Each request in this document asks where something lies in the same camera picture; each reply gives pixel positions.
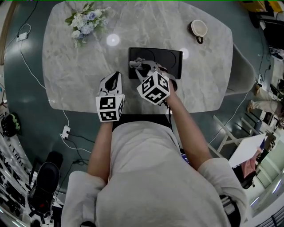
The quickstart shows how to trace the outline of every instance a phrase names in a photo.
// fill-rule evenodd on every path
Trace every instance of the coffee cup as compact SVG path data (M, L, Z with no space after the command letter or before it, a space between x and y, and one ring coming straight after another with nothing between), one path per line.
M203 43L203 37L207 34L207 26L202 20L193 20L187 26L188 31L195 36L199 44Z

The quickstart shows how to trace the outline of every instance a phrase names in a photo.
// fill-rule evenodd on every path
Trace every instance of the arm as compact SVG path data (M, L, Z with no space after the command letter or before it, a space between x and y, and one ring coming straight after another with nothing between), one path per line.
M102 123L87 173L75 171L70 174L62 210L62 226L81 226L88 221L95 224L97 195L106 186L110 172L111 137L112 122Z
M112 122L102 123L87 168L88 174L102 178L106 184L110 174L112 125Z
M166 101L172 109L178 134L190 165L215 187L219 195L230 196L237 203L243 222L247 200L240 182L225 158L212 159L205 138L175 94L171 82L170 93Z
M212 158L207 146L207 142L200 129L183 106L181 100L174 92L171 81L170 94L171 95L166 98L166 102L169 104L172 110L182 147L190 162L190 165L194 169L198 170L202 163Z

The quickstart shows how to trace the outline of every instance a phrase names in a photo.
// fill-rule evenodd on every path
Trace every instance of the person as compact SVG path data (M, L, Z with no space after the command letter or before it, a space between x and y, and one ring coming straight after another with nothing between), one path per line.
M166 102L190 165L168 127L137 121L112 131L112 122L102 123L87 173L70 174L63 227L225 227L233 210L232 223L244 221L246 196L228 161L212 158L171 82L170 94ZM227 213L224 197L232 205Z
M267 91L262 89L257 84L254 87L254 95L256 96L258 101L254 102L253 100L251 100L248 103L248 112L251 112L254 109L261 109L278 117L282 117L283 105L279 100L276 100L277 97L275 99L272 98Z

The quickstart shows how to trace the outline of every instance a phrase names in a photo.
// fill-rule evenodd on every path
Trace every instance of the white cable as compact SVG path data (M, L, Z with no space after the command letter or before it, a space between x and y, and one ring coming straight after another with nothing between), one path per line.
M21 53L21 56L22 56L22 58L23 58L23 60L24 60L25 65L27 66L27 68L28 68L28 70L30 71L30 73L32 74L32 76L37 80L37 82L39 83L39 85L41 85L41 86L46 90L46 88L39 82L39 80L37 79L37 77L32 73L30 67L29 67L28 64L26 63L26 60L25 60L24 55L23 55L23 53L22 53L22 44L23 44L23 40L22 40L21 46L20 46L20 53ZM67 115L65 114L65 112L64 112L63 109L62 109L62 111L63 111L63 113L64 113L64 115L65 115L65 117L66 117L66 119L67 119L67 121L68 121L68 127L69 127L69 119L68 119L68 117L67 117Z
M64 139L62 138L62 134L59 133L59 135L60 135L60 138L62 139L63 143L65 143ZM76 148L73 148L73 147L68 146L67 143L65 143L65 145L66 145L67 147L73 149L73 150L77 150ZM87 151L87 150L85 150L85 149L83 149L83 148L78 148L78 150Z
M235 116L235 114L236 114L238 108L239 108L239 107L241 106L241 104L244 102L244 100L245 100L245 98L247 97L247 95L248 95L249 92L250 92L250 91L247 92L247 94L245 95L243 101L241 101L241 103L239 104L239 106L236 108L236 111L235 111L234 115L226 122L226 124L228 124L228 123L232 120L232 118ZM221 131L222 129L223 129L223 128L221 128L221 129L217 132L216 136L210 141L209 144L211 144L212 141L216 139L216 137L219 135L219 133L220 133L220 131Z
M69 119L68 119L68 117L66 116L66 113L65 113L65 111L62 109L62 111L63 111L63 113L64 113L64 115L65 115L65 117L67 118L67 121L68 121L68 125L67 125L67 127L69 127Z
M25 58L24 58L24 56L23 56L23 53L22 53L22 44L23 44L23 40L22 40L21 46L20 46L20 53L21 53L21 56L22 56L22 58L23 58L23 60L24 60L25 65L27 66L27 68L28 68L28 70L30 71L30 73L32 74L32 76L37 80L37 82L39 83L39 85L41 85L41 86L45 89L45 87L39 82L39 80L37 79L37 77L32 73L30 67L29 67L28 64L26 63L26 60L25 60Z

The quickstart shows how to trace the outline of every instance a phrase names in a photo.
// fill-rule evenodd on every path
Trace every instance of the white shirt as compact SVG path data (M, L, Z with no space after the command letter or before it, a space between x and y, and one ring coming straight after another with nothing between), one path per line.
M226 159L208 160L197 172L169 128L126 123L113 131L107 185L85 172L70 175L62 226L230 226L219 195L236 201L244 221L246 196Z

